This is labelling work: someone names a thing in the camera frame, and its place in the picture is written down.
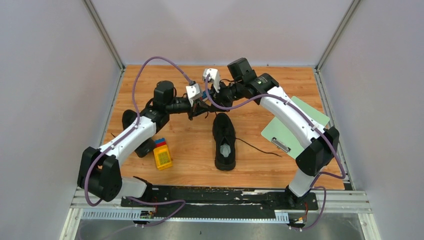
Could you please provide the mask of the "black sneaker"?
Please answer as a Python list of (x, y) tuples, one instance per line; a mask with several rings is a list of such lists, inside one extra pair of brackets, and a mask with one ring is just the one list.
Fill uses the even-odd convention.
[(229, 116), (223, 112), (215, 116), (212, 126), (215, 140), (215, 167), (220, 171), (231, 171), (236, 166), (236, 132)]

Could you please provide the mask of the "black shoelace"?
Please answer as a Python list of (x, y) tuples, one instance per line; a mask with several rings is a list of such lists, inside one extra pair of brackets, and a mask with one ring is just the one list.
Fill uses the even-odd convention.
[(277, 157), (279, 157), (279, 158), (282, 158), (282, 156), (281, 156), (281, 155), (279, 155), (279, 154), (277, 154), (277, 153), (274, 153), (274, 152), (268, 152), (268, 151), (261, 150), (261, 149), (259, 149), (258, 147), (256, 147), (256, 146), (254, 146), (254, 145), (252, 145), (252, 144), (248, 143), (247, 141), (245, 141), (245, 140), (243, 140), (243, 139), (241, 139), (241, 138), (236, 137), (235, 139), (236, 139), (236, 140), (239, 140), (239, 141), (241, 141), (241, 142), (243, 142), (244, 144), (246, 144), (246, 145), (250, 146), (251, 148), (253, 148), (253, 149), (255, 149), (255, 150), (257, 150), (257, 151), (259, 151), (259, 152), (261, 152), (261, 153), (263, 153), (263, 154), (267, 154), (267, 155), (274, 155), (274, 156), (277, 156)]

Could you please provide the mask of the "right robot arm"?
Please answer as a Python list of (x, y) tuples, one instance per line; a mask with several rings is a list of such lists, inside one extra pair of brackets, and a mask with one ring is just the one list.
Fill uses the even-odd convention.
[(286, 204), (298, 209), (306, 201), (305, 195), (312, 189), (322, 169), (336, 159), (340, 133), (335, 127), (326, 128), (293, 102), (279, 83), (268, 73), (257, 75), (248, 60), (241, 57), (227, 66), (233, 81), (229, 85), (221, 82), (219, 71), (206, 68), (203, 81), (211, 84), (207, 97), (215, 110), (228, 112), (235, 109), (234, 101), (245, 98), (238, 104), (249, 102), (272, 113), (298, 140), (303, 151), (295, 158), (298, 170), (286, 187)]

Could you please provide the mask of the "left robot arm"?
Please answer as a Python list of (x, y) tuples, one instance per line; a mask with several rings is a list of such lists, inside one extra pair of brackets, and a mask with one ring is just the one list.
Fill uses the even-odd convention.
[(198, 83), (193, 82), (185, 89), (186, 95), (178, 97), (172, 82), (158, 82), (151, 100), (142, 111), (135, 112), (134, 121), (123, 132), (98, 148), (89, 146), (83, 151), (77, 184), (84, 190), (90, 206), (96, 205), (90, 201), (90, 195), (105, 202), (133, 197), (142, 207), (152, 203), (153, 193), (148, 183), (139, 177), (123, 177), (121, 166), (131, 153), (152, 141), (168, 123), (171, 114), (186, 113), (192, 119), (208, 110), (200, 100), (203, 92)]

